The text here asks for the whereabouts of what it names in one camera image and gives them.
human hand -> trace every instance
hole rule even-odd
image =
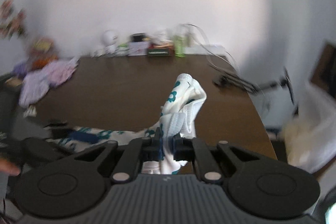
[[[17,176],[21,171],[15,164],[4,158],[0,158],[0,172],[5,172],[10,176]]]

green object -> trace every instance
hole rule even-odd
[[[175,56],[176,57],[185,57],[183,37],[175,36],[174,47],[175,47]]]

plastic bag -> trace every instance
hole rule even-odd
[[[336,101],[307,83],[299,116],[282,131],[290,165],[314,173],[336,155]]]

